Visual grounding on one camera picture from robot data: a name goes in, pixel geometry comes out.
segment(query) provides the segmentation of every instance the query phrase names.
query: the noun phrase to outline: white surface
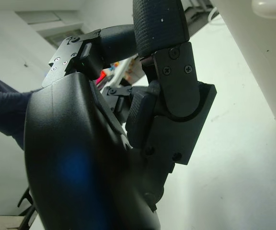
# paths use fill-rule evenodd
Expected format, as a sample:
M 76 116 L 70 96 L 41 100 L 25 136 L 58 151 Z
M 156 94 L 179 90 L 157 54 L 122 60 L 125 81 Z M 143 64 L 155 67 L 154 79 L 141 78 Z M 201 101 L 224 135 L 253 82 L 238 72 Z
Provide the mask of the white surface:
M 84 33 L 109 26 L 133 24 L 132 0 L 88 0 L 80 8 Z
M 78 10 L 87 0 L 0 0 L 0 11 Z
M 17 12 L 17 15 L 19 15 L 27 24 L 47 23 L 60 20 L 53 11 Z
M 253 0 L 254 13 L 264 18 L 276 18 L 276 0 Z
M 273 115 L 225 25 L 207 25 L 191 42 L 198 79 L 218 94 L 188 166 L 167 179 L 161 230 L 276 230 Z
M 0 79 L 26 92 L 40 87 L 55 50 L 14 12 L 0 12 Z M 0 133 L 0 215 L 16 215 L 27 188 L 23 151 Z
M 253 13 L 252 0 L 213 0 L 276 118 L 276 20 Z

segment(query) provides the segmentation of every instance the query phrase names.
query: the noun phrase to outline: white ceiling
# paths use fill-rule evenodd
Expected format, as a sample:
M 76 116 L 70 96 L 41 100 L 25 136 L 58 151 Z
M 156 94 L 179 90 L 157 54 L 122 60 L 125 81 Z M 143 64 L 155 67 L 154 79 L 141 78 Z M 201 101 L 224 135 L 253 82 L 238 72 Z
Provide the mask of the white ceiling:
M 79 10 L 86 0 L 0 0 L 0 11 Z

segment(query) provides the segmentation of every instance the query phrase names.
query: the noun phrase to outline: screw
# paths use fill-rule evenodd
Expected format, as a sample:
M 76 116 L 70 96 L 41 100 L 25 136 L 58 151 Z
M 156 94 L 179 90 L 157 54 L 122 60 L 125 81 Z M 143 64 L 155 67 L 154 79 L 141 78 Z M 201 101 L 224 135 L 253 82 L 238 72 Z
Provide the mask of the screw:
M 188 65 L 185 66 L 185 73 L 191 73 L 192 72 L 192 66 Z
M 109 93 L 110 93 L 110 94 L 115 94 L 116 92 L 117 92 L 116 89 L 110 89 L 110 90 L 109 90 Z
M 162 72 L 164 75 L 169 75 L 171 73 L 171 68 L 169 66 L 166 66 L 165 68 L 163 68 Z
M 146 151 L 146 155 L 147 156 L 152 156 L 154 154 L 154 152 L 155 152 L 155 149 L 154 149 L 154 147 L 149 146 L 149 147 L 146 148 L 145 151 Z
M 169 56 L 171 59 L 176 60 L 180 56 L 180 50 L 178 48 L 172 48 L 169 51 Z
M 72 42 L 74 43 L 74 42 L 78 42 L 80 40 L 80 37 L 73 37 L 72 38 Z

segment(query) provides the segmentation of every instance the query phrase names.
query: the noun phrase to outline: white object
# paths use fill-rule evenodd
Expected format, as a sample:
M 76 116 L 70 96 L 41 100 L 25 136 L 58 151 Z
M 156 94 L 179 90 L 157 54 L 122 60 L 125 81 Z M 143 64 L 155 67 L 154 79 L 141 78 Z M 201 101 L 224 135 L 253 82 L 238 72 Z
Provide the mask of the white object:
M 115 69 L 114 77 L 109 82 L 107 82 L 105 84 L 103 89 L 108 86 L 119 87 L 120 82 L 121 82 L 122 78 L 124 77 L 124 74 L 125 74 L 126 70 L 128 69 L 128 66 L 129 66 L 131 60 L 132 60 L 132 58 L 130 57 L 130 58 L 120 61 L 120 64 Z
M 257 16 L 252 10 L 252 0 L 213 0 L 213 3 L 276 118 L 276 20 Z
M 264 18 L 276 18 L 276 0 L 253 0 L 254 13 Z
M 168 176 L 161 230 L 276 230 L 276 121 L 226 26 L 191 42 L 198 79 L 218 94 L 189 164 Z

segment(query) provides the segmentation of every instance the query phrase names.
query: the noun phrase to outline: white wall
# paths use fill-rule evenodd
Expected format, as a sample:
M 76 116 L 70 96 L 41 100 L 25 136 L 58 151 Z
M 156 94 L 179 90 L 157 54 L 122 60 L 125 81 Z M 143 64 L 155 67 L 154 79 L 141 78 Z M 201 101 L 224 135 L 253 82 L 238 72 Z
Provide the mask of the white wall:
M 21 92 L 40 88 L 55 50 L 11 11 L 0 11 L 0 79 Z M 23 151 L 0 133 L 0 215 L 15 215 L 27 188 Z
M 132 14 L 132 0 L 88 0 L 79 11 L 84 21 L 84 33 L 114 25 L 132 24 Z

